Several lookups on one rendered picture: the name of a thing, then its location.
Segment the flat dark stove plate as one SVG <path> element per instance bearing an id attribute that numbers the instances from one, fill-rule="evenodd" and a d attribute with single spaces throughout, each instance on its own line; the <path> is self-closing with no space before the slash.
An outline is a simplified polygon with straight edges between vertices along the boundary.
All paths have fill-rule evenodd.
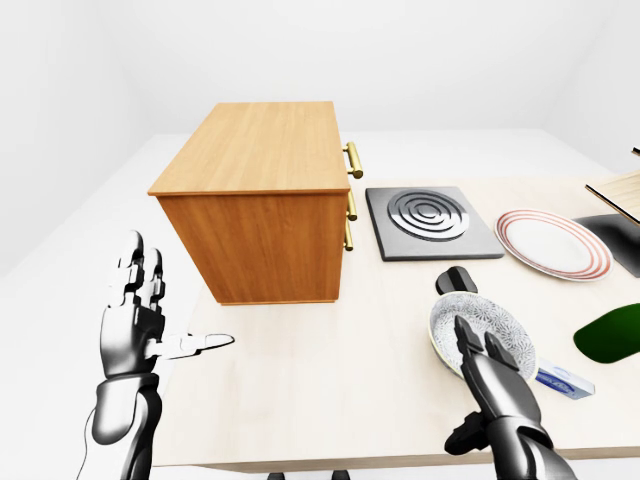
<path id="1" fill-rule="evenodd" d="M 367 188 L 384 261 L 497 259 L 505 251 L 456 186 Z"/>

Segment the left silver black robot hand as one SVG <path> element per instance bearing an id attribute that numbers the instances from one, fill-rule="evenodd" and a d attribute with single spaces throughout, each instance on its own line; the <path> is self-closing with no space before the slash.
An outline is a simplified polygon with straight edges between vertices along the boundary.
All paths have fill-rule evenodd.
<path id="1" fill-rule="evenodd" d="M 129 231 L 101 324 L 100 354 L 108 379 L 150 373 L 158 359 L 192 357 L 235 342 L 228 334 L 166 335 L 160 306 L 165 296 L 163 273 L 160 251 L 145 250 L 141 234 Z"/>

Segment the dark green rounded object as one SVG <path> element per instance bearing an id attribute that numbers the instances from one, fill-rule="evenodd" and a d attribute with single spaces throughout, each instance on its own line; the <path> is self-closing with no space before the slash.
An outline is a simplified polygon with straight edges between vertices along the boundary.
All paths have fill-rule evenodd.
<path id="1" fill-rule="evenodd" d="M 573 340 L 586 357 L 603 364 L 640 353 L 640 303 L 607 312 L 577 330 Z"/>

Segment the round black knob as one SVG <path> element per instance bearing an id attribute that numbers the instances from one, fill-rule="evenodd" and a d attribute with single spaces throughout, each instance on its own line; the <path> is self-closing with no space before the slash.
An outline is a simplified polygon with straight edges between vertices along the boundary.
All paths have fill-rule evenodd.
<path id="1" fill-rule="evenodd" d="M 462 266 L 452 266 L 441 273 L 436 279 L 435 288 L 439 295 L 457 291 L 478 293 L 469 272 Z"/>

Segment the blue and white box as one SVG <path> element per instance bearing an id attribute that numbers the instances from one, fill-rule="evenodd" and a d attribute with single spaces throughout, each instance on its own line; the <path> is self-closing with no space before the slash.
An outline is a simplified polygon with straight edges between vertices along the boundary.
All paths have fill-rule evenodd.
<path id="1" fill-rule="evenodd" d="M 538 360 L 536 380 L 572 400 L 595 394 L 593 383 L 542 357 Z"/>

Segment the white plate with red rings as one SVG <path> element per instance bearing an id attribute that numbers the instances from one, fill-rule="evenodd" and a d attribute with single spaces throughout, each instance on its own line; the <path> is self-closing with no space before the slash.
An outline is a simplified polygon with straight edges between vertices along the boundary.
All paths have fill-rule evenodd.
<path id="1" fill-rule="evenodd" d="M 577 282 L 602 280 L 614 258 L 593 232 L 561 215 L 536 209 L 501 214 L 494 231 L 516 259 L 550 276 Z"/>

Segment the patterned grey white bowl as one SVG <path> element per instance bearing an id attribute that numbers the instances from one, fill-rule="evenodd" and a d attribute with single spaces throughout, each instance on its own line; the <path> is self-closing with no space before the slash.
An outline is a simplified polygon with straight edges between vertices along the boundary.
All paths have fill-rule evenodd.
<path id="1" fill-rule="evenodd" d="M 442 295 L 432 307 L 429 338 L 440 361 L 460 379 L 464 379 L 463 357 L 457 346 L 455 317 L 463 317 L 484 343 L 486 332 L 494 335 L 514 358 L 519 375 L 531 383 L 538 373 L 538 356 L 525 328 L 506 309 L 472 292 L 450 292 Z"/>

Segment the wooden cabinet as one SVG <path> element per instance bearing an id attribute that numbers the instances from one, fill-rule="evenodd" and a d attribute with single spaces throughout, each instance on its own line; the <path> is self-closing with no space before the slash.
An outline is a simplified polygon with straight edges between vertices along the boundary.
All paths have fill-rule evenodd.
<path id="1" fill-rule="evenodd" d="M 150 188 L 215 300 L 339 296 L 350 184 L 331 102 L 217 104 Z"/>

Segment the pale wooden board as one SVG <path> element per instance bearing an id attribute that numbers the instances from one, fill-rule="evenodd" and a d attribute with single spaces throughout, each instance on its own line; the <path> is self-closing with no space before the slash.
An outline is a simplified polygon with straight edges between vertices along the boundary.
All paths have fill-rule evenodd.
<path id="1" fill-rule="evenodd" d="M 605 204 L 640 226 L 640 170 L 604 182 L 587 183 L 585 188 Z"/>

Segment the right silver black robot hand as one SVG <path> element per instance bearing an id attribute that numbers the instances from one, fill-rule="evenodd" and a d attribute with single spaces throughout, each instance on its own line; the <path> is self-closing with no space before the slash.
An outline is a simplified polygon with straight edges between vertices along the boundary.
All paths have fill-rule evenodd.
<path id="1" fill-rule="evenodd" d="M 460 315 L 455 317 L 455 333 L 463 356 L 461 371 L 480 410 L 454 429 L 445 451 L 462 455 L 490 447 L 495 456 L 505 455 L 514 452 L 524 437 L 551 447 L 539 405 L 513 356 L 495 335 L 487 332 L 479 338 Z"/>

